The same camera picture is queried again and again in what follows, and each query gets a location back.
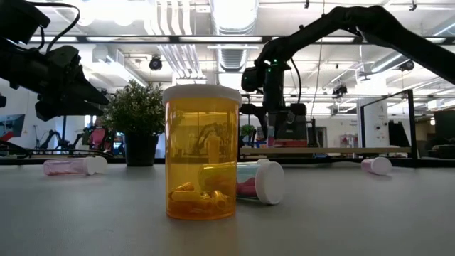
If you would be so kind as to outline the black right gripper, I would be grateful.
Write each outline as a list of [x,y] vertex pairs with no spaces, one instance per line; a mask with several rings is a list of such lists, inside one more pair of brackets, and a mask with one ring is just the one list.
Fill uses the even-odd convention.
[[[287,63],[272,63],[266,67],[264,79],[264,103],[283,104],[284,103],[284,72],[290,70]],[[275,138],[284,138],[284,123],[289,112],[295,115],[306,116],[306,106],[301,103],[291,103],[290,106],[280,110],[275,115]],[[240,113],[254,115],[262,128],[264,138],[267,138],[267,110],[265,107],[258,107],[251,103],[242,104]]]

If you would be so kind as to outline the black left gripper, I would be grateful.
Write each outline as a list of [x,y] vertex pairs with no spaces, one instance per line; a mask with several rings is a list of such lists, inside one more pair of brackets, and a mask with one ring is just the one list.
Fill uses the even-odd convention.
[[35,92],[36,116],[44,122],[60,116],[98,115],[98,108],[77,103],[69,91],[90,103],[107,105],[109,100],[85,78],[82,70],[69,73],[51,70],[46,54],[36,49],[19,50],[6,39],[0,39],[0,78],[9,81],[15,90],[24,87]]

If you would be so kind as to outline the pink medicine bottle white cap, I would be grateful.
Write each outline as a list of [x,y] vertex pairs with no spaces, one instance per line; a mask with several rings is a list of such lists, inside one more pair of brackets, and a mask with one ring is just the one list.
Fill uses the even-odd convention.
[[385,157],[376,157],[373,159],[364,159],[360,163],[361,169],[375,175],[387,175],[392,170],[392,164]]
[[47,176],[91,176],[95,173],[91,164],[89,158],[47,160],[43,163],[43,172]]

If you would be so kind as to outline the large orange medicine bottle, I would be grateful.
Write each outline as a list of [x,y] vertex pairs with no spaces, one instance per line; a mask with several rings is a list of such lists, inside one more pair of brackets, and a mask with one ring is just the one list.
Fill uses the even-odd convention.
[[240,93],[221,85],[164,90],[166,213],[214,220],[235,213]]

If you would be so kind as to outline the wooden shelf board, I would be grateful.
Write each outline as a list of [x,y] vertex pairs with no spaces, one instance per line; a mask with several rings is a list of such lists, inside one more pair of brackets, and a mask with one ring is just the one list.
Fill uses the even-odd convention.
[[410,147],[385,147],[385,148],[241,148],[241,154],[386,154],[386,153],[411,153]]

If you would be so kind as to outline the small green background plant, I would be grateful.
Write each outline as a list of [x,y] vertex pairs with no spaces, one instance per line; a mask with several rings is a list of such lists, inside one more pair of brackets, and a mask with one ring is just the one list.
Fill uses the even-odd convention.
[[244,124],[240,127],[239,146],[252,146],[255,141],[256,129],[251,124]]

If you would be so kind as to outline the person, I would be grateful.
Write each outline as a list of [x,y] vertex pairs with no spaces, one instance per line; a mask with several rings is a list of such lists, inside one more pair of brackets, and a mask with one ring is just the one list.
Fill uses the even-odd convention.
[[96,119],[93,128],[94,129],[89,136],[90,148],[102,151],[105,148],[105,136],[107,132],[100,117]]

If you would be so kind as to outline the green potted plant black pot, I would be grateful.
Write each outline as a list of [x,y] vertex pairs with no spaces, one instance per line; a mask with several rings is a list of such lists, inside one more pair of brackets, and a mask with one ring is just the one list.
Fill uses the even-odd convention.
[[106,127],[124,137],[127,166],[153,166],[159,136],[165,130],[166,111],[160,84],[143,86],[131,80],[116,91],[100,117]]

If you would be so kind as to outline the white square pillar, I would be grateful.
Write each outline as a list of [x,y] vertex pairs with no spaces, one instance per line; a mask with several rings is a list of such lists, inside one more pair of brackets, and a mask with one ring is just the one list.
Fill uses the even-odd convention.
[[359,146],[365,148],[385,148],[390,145],[387,102],[376,102],[360,109],[363,105],[374,102],[387,94],[385,78],[371,78],[358,81],[355,92],[362,97],[357,99],[358,111],[358,139]]

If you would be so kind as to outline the dark background cabinet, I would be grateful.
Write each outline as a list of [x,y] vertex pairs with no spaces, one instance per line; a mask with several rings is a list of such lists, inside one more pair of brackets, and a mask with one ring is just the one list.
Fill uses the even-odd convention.
[[439,158],[455,159],[455,110],[434,113],[434,150]]

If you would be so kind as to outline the blue red wall poster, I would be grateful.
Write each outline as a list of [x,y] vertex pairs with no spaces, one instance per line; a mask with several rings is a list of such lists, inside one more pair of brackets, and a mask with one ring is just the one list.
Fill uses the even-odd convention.
[[0,115],[0,140],[8,141],[20,137],[23,131],[25,114]]

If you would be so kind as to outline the black aluminium table frame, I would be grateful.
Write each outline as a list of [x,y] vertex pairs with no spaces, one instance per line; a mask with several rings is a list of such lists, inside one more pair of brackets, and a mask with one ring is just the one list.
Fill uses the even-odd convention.
[[[0,157],[0,166],[3,165],[36,165],[43,164],[47,160],[67,160],[67,158],[5,158]],[[391,164],[396,167],[406,168],[455,168],[455,159],[406,159],[406,158],[389,158]],[[362,159],[347,159],[347,158],[275,158],[271,161],[276,161],[280,164],[291,165],[309,165],[309,164],[333,164],[338,162],[360,163]]]

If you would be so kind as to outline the black horizontal frame beam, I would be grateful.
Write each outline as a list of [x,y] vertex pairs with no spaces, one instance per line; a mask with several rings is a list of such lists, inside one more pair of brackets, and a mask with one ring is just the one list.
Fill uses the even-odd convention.
[[[56,43],[104,44],[265,44],[278,36],[63,36]],[[455,37],[426,37],[441,46],[455,46]],[[360,36],[326,36],[315,43],[329,45],[372,44]]]

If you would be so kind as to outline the silver ribbed ventilation duct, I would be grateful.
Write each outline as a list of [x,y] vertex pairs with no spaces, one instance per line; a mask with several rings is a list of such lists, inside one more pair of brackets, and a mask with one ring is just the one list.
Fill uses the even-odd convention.
[[[259,0],[209,0],[213,32],[217,36],[251,36],[255,32]],[[224,72],[244,69],[250,47],[246,44],[218,45],[219,67]]]

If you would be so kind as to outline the black shelf side frame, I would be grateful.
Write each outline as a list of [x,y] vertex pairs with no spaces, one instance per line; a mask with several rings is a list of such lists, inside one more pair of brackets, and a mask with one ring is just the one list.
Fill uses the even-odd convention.
[[360,143],[363,149],[366,148],[366,137],[365,137],[365,114],[364,109],[369,106],[373,105],[378,102],[385,101],[388,98],[395,97],[397,95],[406,95],[406,100],[408,101],[408,109],[409,109],[409,135],[410,135],[410,152],[408,152],[409,158],[404,159],[393,159],[393,163],[397,164],[399,167],[412,167],[417,168],[419,156],[417,150],[417,138],[416,138],[416,129],[415,129],[415,114],[414,114],[414,95],[411,89],[403,90],[397,92],[393,95],[386,95],[384,97],[379,98],[378,100],[366,103],[361,105],[358,103],[359,110],[358,114],[360,115]]

